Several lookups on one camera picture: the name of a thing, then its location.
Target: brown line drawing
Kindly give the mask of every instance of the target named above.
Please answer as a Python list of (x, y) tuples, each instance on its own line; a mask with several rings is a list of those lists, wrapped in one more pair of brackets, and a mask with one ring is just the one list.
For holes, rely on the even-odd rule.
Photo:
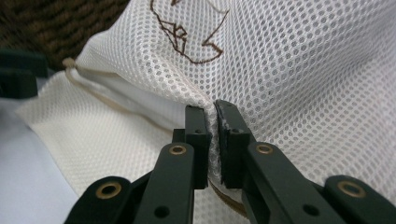
[[(209, 35), (209, 37), (207, 39), (204, 40), (204, 42), (201, 44), (202, 47), (211, 47), (216, 53), (217, 55), (213, 58), (207, 59), (207, 60), (203, 60), (203, 61), (195, 61), (193, 60), (191, 57), (189, 57), (188, 55), (185, 54), (185, 49), (186, 49), (186, 44), (187, 44), (187, 31), (183, 28), (183, 26), (179, 25), (177, 27), (177, 25), (174, 22), (169, 22), (169, 21), (162, 21), (160, 18), (160, 15), (154, 10), (154, 1), (155, 0), (150, 0), (150, 10), (152, 11), (152, 13), (154, 13), (154, 15), (156, 16), (158, 23), (161, 26), (161, 30), (163, 30), (165, 32), (165, 34), (168, 36), (169, 41), (172, 44), (172, 47), (174, 48), (174, 50), (176, 52), (178, 52), (180, 55), (186, 57), (191, 63), (209, 63), (212, 62), (213, 60), (217, 59), (218, 57), (221, 56), (221, 54), (223, 53), (223, 50), (221, 48), (219, 48), (219, 46), (217, 46), (215, 43), (213, 42), (209, 42), (210, 38), (213, 37), (213, 35), (219, 30), (219, 28), (221, 27), (221, 25), (224, 23), (228, 12), (230, 10), (227, 10), (225, 12), (225, 15), (223, 17), (223, 19), (221, 20), (221, 23), (219, 24), (219, 26)], [(176, 5), (177, 3), (179, 3), (181, 0), (172, 0), (171, 2), (171, 6), (173, 7), (174, 5)], [(168, 24), (172, 27), (172, 31), (169, 30), (168, 28), (166, 28), (164, 26), (164, 24)], [(181, 50), (178, 49), (179, 45), (178, 45), (178, 40), (181, 39)]]

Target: brown drawing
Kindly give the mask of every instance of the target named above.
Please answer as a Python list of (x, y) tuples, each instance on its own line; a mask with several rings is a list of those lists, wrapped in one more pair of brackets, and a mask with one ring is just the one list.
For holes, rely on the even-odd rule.
[[(211, 38), (213, 35), (218, 31), (221, 25), (224, 23), (228, 11), (226, 12), (219, 12), (215, 9), (212, 9), (212, 14), (216, 14), (216, 16), (221, 16), (222, 19), (216, 27), (209, 27), (207, 30), (207, 34), (200, 34), (201, 36), (189, 36), (188, 28), (190, 27), (183, 27), (183, 21), (181, 21), (181, 17), (175, 15), (176, 18), (172, 18), (173, 14), (177, 14), (181, 11), (182, 8), (176, 8), (180, 5), (180, 2), (186, 0), (163, 0), (169, 2), (168, 8), (161, 8), (157, 10), (154, 6), (156, 1), (160, 0), (151, 0), (150, 1), (150, 10), (154, 13), (157, 17), (157, 20), (161, 26), (161, 29), (166, 33), (167, 37), (169, 38), (173, 48), (175, 51), (180, 53), (182, 56), (186, 57), (191, 63), (208, 63), (212, 62), (213, 60), (217, 59), (222, 53), (223, 50), (219, 48), (215, 43), (211, 42)], [(166, 16), (160, 15), (160, 11), (166, 10)], [(194, 51), (198, 49), (201, 51), (205, 56), (196, 56), (193, 55)]]

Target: black plastic piece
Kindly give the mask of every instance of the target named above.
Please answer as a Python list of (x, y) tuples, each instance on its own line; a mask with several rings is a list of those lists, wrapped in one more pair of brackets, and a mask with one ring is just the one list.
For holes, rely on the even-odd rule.
[(28, 70), (35, 77), (48, 77), (46, 57), (41, 53), (0, 49), (0, 67)]
[(155, 164), (134, 223), (192, 223), (194, 149), (166, 145)]
[(270, 209), (269, 223), (345, 223), (276, 146), (251, 143), (244, 161)]
[[(100, 190), (103, 195), (110, 195), (111, 190), (116, 190), (112, 185), (114, 183), (120, 185), (120, 192), (117, 195), (108, 199), (98, 198), (97, 191), (101, 186), (107, 186)], [(131, 194), (130, 187), (131, 183), (127, 179), (116, 176), (109, 176), (94, 182), (77, 201), (65, 224), (121, 223), (122, 212)]]
[(245, 206), (250, 223), (269, 223), (271, 216), (270, 210), (249, 173), (245, 175), (244, 189), (242, 189), (242, 202)]
[(244, 177), (243, 153), (255, 141), (238, 108), (217, 100), (221, 177), (226, 188), (241, 189)]
[(172, 142), (186, 142), (185, 129), (174, 129)]
[(24, 99), (34, 96), (37, 96), (37, 83), (30, 71), (0, 68), (0, 97)]
[(326, 180), (323, 195), (348, 223), (396, 223), (393, 204), (359, 179), (332, 176)]
[(137, 214), (137, 210), (139, 209), (140, 204), (142, 202), (143, 194), (149, 183), (150, 177), (151, 177), (151, 172), (148, 172), (147, 174), (138, 178), (136, 181), (134, 181), (131, 184), (130, 187), (131, 193), (120, 216), (120, 221), (119, 221), (120, 224), (132, 223), (134, 221), (134, 218), (136, 217)]
[(207, 187), (208, 154), (210, 134), (206, 128), (205, 113), (202, 108), (186, 106), (185, 143), (194, 148), (194, 188)]

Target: screw hole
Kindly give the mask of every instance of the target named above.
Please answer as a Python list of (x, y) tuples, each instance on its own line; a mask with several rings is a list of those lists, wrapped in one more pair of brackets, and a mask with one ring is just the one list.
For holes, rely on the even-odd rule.
[(259, 151), (262, 154), (271, 154), (274, 152), (274, 149), (270, 146), (267, 145), (258, 145), (256, 147), (256, 150)]
[(181, 155), (184, 154), (186, 151), (187, 149), (183, 146), (174, 146), (169, 149), (169, 152), (173, 155)]
[(167, 217), (167, 216), (169, 216), (169, 213), (170, 213), (169, 208), (166, 206), (159, 206), (154, 211), (155, 217), (158, 217), (158, 218)]
[(361, 186), (351, 181), (341, 181), (338, 183), (337, 187), (345, 194), (354, 198), (364, 198), (366, 196), (366, 191)]
[(319, 210), (314, 205), (304, 204), (303, 209), (309, 216), (312, 216), (312, 217), (319, 216)]
[(96, 197), (99, 199), (110, 199), (121, 192), (121, 184), (116, 181), (110, 181), (101, 185), (96, 190)]
[(114, 191), (116, 191), (116, 187), (114, 187), (114, 186), (106, 186), (106, 187), (104, 187), (104, 188), (102, 189), (102, 193), (103, 193), (103, 194), (111, 194), (111, 193), (113, 193)]

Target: white mesh fabric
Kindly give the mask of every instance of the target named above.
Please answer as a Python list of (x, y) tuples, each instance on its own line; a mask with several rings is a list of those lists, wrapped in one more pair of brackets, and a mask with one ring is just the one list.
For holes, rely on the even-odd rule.
[(352, 175), (396, 203), (395, 11), (393, 0), (131, 1), (77, 64), (204, 108), (217, 186), (213, 101), (222, 99), (310, 180)]
[(25, 105), (20, 113), (34, 121), (31, 127), (39, 136), (50, 136), (44, 142), (79, 195), (108, 175), (137, 179), (148, 173), (159, 150), (171, 141), (171, 133), (144, 118), (109, 110), (71, 84), (64, 73), (44, 87), (39, 100)]

